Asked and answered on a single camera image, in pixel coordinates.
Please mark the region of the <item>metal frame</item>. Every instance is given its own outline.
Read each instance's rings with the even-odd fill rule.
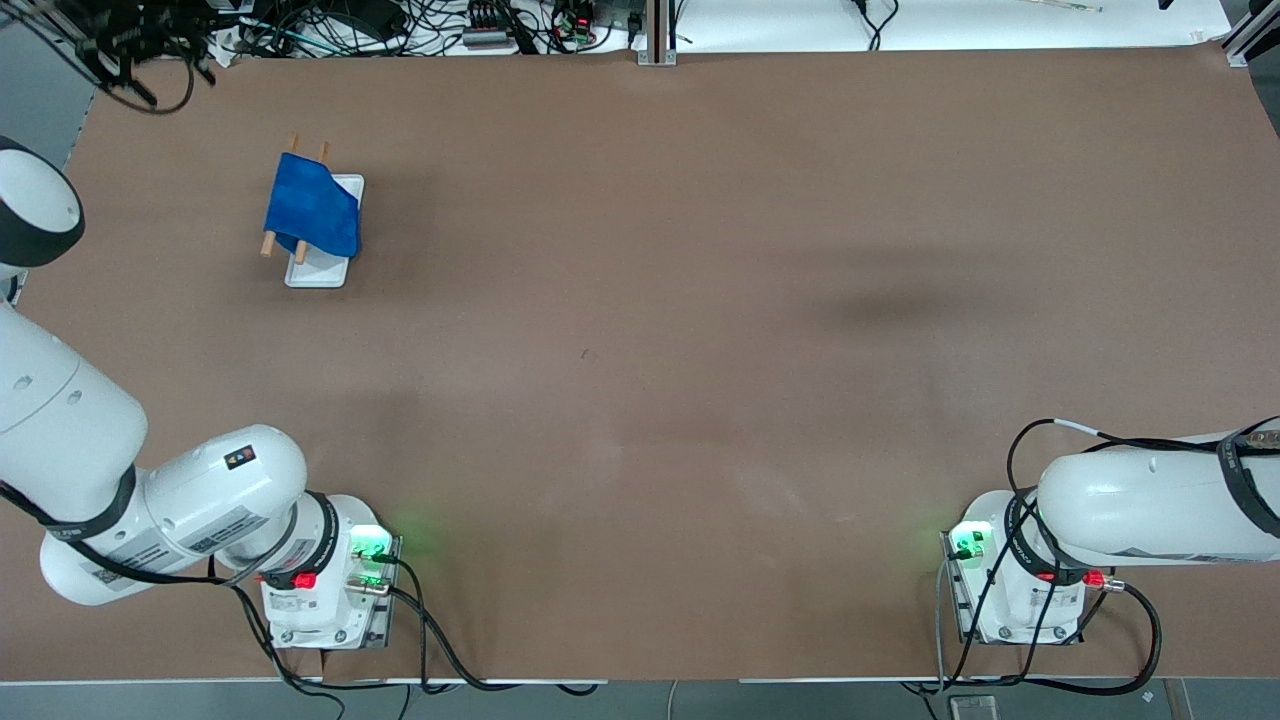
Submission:
[[[636,63],[653,68],[676,67],[676,33],[671,27],[675,0],[645,0],[645,41]]]
[[[1226,51],[1226,61],[1233,68],[1243,68],[1248,64],[1245,55],[1262,40],[1276,18],[1280,17],[1280,0],[1271,0],[1266,5],[1257,8],[1258,3],[1249,3],[1249,13],[1235,23],[1231,32],[1222,40],[1222,50]]]

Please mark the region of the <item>brown table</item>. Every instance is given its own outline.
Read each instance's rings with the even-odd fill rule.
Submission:
[[[929,675],[937,532],[1023,423],[1280,407],[1280,146],[1215,47],[681,63],[250,61],[172,118],[99,101],[86,238],[22,310],[147,409],[142,465],[291,433],[484,676]],[[257,256],[294,129],[369,182],[342,290]],[[1024,482],[1079,447],[1034,436]],[[0,679],[270,674],[232,597],[79,607],[38,541],[0,510]],[[1162,674],[1280,675],[1280,566],[1124,575]],[[1116,601],[1036,669],[1132,674],[1144,633]],[[401,614],[328,671],[412,676],[415,644]]]

